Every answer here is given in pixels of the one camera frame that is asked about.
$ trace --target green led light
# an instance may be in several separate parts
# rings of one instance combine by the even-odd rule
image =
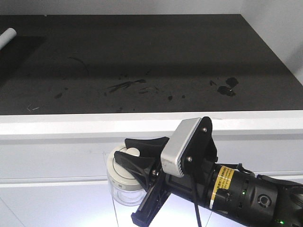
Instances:
[[[277,219],[276,222],[281,224],[281,225],[284,225],[284,221],[282,221],[282,220]]]

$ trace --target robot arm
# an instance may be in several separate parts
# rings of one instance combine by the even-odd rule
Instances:
[[[126,139],[139,157],[116,151],[116,162],[147,192],[133,222],[148,227],[171,193],[252,227],[303,227],[303,185],[257,177],[241,164],[217,164],[209,117],[183,120],[171,138]]]

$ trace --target clear plastic container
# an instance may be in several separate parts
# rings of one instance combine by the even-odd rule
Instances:
[[[110,152],[107,159],[107,179],[112,197],[125,206],[137,206],[146,192],[130,172],[116,163],[114,153],[117,150],[134,156],[139,156],[140,152],[136,148],[126,149],[125,145],[120,145]]]
[[[112,194],[112,197],[117,202],[121,203],[125,206],[137,206],[139,205],[143,198],[146,195],[146,192],[144,189],[140,189],[137,191],[126,191],[121,188],[116,187],[112,184],[111,181],[108,181],[110,192]]]

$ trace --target black cable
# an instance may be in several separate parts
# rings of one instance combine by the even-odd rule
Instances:
[[[191,179],[191,188],[193,189],[193,202],[195,205],[198,227],[202,227],[200,213],[199,213],[199,207],[198,207],[198,202],[197,202],[197,192],[196,192],[196,183],[195,183],[194,175],[191,175],[190,179]]]

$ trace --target white wall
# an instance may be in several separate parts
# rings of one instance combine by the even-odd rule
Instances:
[[[303,84],[303,1],[245,0],[241,14]]]
[[[0,2],[0,15],[239,14],[243,0],[1,0]]]

